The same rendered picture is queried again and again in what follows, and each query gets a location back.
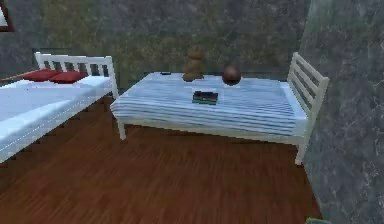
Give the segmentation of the dark book with green edge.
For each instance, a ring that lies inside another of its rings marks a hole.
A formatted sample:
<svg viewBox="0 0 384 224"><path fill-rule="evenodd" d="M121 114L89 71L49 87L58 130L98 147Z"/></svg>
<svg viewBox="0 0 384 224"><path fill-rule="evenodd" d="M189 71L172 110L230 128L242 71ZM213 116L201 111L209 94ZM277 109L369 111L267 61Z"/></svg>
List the dark book with green edge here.
<svg viewBox="0 0 384 224"><path fill-rule="evenodd" d="M193 94L192 102L198 104L216 105L218 94L215 92L195 91Z"/></svg>

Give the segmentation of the brown teddy bear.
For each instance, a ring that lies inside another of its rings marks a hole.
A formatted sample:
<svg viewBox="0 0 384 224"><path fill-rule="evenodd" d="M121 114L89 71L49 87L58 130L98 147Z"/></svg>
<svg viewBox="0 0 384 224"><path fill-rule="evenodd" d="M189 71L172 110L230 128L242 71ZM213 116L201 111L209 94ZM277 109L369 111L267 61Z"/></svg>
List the brown teddy bear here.
<svg viewBox="0 0 384 224"><path fill-rule="evenodd" d="M188 52L188 62L184 66L182 79L185 82L192 82L196 79L203 79L204 52L201 47L195 46Z"/></svg>

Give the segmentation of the white bed with striped cover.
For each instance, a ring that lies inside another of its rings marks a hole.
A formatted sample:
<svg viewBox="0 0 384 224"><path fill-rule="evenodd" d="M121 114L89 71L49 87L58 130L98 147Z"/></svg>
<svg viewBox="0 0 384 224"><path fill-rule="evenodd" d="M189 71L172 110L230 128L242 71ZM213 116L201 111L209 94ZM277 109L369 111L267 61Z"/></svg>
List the white bed with striped cover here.
<svg viewBox="0 0 384 224"><path fill-rule="evenodd" d="M180 73L152 72L127 89L112 104L119 134L126 124L291 144L300 165L329 78L295 52L285 81L243 78L226 85L206 75L185 82ZM193 103L195 91L218 94L216 105Z"/></svg>

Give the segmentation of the dark brown ball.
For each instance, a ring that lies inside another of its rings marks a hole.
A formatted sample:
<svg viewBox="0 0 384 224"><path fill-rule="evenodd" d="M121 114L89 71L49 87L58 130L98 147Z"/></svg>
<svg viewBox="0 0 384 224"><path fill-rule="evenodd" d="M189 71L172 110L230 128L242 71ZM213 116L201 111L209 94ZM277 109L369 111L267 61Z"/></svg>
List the dark brown ball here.
<svg viewBox="0 0 384 224"><path fill-rule="evenodd" d="M237 85L241 80L241 72L234 65L228 65L222 73L222 81L229 86Z"/></svg>

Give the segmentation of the red pillow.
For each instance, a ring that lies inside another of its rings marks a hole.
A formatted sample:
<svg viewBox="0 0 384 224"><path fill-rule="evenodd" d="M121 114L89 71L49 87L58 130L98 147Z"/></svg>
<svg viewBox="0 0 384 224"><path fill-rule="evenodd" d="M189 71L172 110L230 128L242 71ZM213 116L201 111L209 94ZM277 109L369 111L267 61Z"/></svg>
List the red pillow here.
<svg viewBox="0 0 384 224"><path fill-rule="evenodd" d="M59 71L57 70L42 69L42 70L29 72L28 74L23 76L23 79L28 81L33 81L33 82L44 82L44 81L48 81L50 78L58 74L59 74Z"/></svg>
<svg viewBox="0 0 384 224"><path fill-rule="evenodd" d="M87 76L87 73L78 71L62 72L51 77L49 81L57 84L73 84Z"/></svg>

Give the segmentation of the white bed with plain sheet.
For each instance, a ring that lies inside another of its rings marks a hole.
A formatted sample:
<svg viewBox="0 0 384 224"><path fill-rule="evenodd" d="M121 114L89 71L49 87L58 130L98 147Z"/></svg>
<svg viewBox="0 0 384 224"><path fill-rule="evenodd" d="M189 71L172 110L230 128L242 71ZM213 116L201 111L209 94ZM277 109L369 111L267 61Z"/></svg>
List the white bed with plain sheet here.
<svg viewBox="0 0 384 224"><path fill-rule="evenodd" d="M86 76L72 84L19 80L0 87L0 163L29 146L107 94L118 97L110 56L73 56L37 52L38 66L58 63L84 67Z"/></svg>

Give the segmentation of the green object corner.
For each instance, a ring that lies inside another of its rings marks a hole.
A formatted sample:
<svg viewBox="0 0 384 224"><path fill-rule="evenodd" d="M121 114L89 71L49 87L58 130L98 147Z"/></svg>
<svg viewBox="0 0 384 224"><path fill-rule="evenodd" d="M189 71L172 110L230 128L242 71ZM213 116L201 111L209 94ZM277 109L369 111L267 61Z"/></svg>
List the green object corner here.
<svg viewBox="0 0 384 224"><path fill-rule="evenodd" d="M304 224L332 224L332 223L327 220L308 217Z"/></svg>

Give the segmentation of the dark framed wall picture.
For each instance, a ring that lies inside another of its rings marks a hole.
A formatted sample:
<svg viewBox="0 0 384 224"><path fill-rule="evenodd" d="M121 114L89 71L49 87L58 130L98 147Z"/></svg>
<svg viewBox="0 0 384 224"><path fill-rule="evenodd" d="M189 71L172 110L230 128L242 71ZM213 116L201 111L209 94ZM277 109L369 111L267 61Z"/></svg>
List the dark framed wall picture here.
<svg viewBox="0 0 384 224"><path fill-rule="evenodd" d="M0 0L0 32L14 32L12 20L4 0Z"/></svg>

